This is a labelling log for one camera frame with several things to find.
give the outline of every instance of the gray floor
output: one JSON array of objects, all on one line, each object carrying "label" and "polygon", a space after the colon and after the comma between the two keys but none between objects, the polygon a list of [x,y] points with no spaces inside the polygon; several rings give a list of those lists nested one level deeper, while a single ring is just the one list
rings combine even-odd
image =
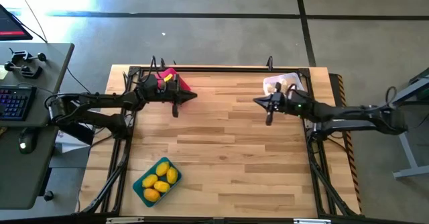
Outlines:
[{"label": "gray floor", "polygon": [[[92,91],[103,92],[112,64],[147,64],[151,55],[178,64],[308,66],[298,19],[142,19],[46,17],[49,10],[182,13],[298,13],[296,0],[28,0],[51,42],[76,44],[73,73]],[[0,0],[21,8],[20,0]],[[308,14],[429,15],[429,0],[304,0]],[[24,11],[21,20],[37,24]],[[380,103],[390,85],[403,87],[428,67],[429,21],[308,22],[317,66],[343,76],[349,105]],[[62,91],[81,91],[67,76]],[[405,109],[411,126],[425,108]],[[428,124],[409,133],[419,164],[429,164]],[[368,217],[429,223],[429,175],[394,180],[408,168],[397,137],[353,133],[363,213]],[[0,211],[0,219],[71,213],[87,152],[56,156],[48,188],[58,198],[38,199],[28,211]]]}]

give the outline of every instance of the rgb keyboard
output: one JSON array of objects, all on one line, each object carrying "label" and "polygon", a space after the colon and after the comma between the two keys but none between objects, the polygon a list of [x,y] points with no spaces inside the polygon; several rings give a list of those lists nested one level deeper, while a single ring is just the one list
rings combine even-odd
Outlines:
[{"label": "rgb keyboard", "polygon": [[25,121],[35,94],[35,87],[0,85],[0,120]]}]

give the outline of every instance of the teal container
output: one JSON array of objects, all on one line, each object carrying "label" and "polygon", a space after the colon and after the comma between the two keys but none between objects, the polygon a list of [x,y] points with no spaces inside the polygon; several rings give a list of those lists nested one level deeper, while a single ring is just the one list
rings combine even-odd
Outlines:
[{"label": "teal container", "polygon": [[167,182],[167,175],[163,175],[161,177],[158,177],[158,180],[162,180],[166,183],[168,183],[170,185],[170,189],[165,192],[165,193],[161,193],[160,192],[160,199],[158,199],[156,202],[150,202],[148,200],[146,200],[143,196],[143,191],[145,190],[145,188],[142,186],[143,180],[150,174],[156,174],[156,166],[158,166],[158,164],[161,164],[162,162],[167,162],[170,163],[170,167],[173,167],[175,169],[177,169],[177,167],[175,167],[175,165],[173,165],[173,163],[167,158],[167,157],[162,157],[160,160],[158,160],[158,162],[156,162],[155,165],[153,165],[143,176],[141,176],[137,181],[134,182],[133,184],[133,190],[135,191],[135,193],[140,197],[141,201],[143,201],[143,203],[145,203],[145,205],[147,207],[153,207],[154,205],[156,205],[158,202],[160,202],[164,196],[166,196],[170,191],[172,191],[172,189],[177,185],[177,183],[179,183],[179,181],[182,179],[182,173],[177,169],[177,181],[174,184],[170,184]]}]

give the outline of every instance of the monitor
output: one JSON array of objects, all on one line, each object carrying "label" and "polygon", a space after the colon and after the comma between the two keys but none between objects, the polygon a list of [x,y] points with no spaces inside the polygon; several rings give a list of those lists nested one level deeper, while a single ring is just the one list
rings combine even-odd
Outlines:
[{"label": "monitor", "polygon": [[14,16],[0,5],[0,41],[32,40],[29,34]]}]

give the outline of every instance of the wooden tabletop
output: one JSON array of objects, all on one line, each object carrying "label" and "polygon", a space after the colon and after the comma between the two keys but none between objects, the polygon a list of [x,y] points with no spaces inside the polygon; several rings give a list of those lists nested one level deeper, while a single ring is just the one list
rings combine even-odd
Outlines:
[{"label": "wooden tabletop", "polygon": [[[128,68],[112,66],[107,94],[123,91],[122,72]],[[310,68],[310,73],[316,99],[334,105],[327,68]],[[179,107],[176,119],[169,103],[150,103],[137,114],[121,216],[316,217],[302,121],[276,114],[272,126],[265,126],[265,111],[252,101],[263,96],[262,80],[278,74],[181,72],[198,98]],[[96,140],[107,135],[104,131]],[[346,153],[331,142],[324,147],[332,185],[359,213]],[[110,140],[91,150],[82,207],[103,187],[112,149]],[[147,208],[132,184],[163,156],[182,172],[182,181]]]}]

